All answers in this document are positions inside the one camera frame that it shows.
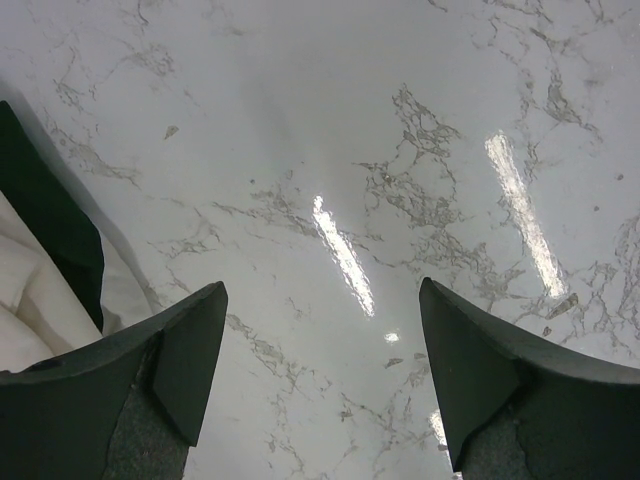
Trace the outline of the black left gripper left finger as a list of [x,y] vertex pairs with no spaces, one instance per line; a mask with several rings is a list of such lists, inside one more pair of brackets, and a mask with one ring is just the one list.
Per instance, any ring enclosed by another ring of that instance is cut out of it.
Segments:
[[86,347],[2,372],[2,478],[182,478],[227,305],[216,282]]

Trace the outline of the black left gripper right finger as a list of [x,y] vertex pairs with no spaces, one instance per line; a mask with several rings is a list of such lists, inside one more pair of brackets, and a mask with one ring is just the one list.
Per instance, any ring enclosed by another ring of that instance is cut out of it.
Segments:
[[556,345],[430,278],[419,302],[454,472],[638,478],[638,369]]

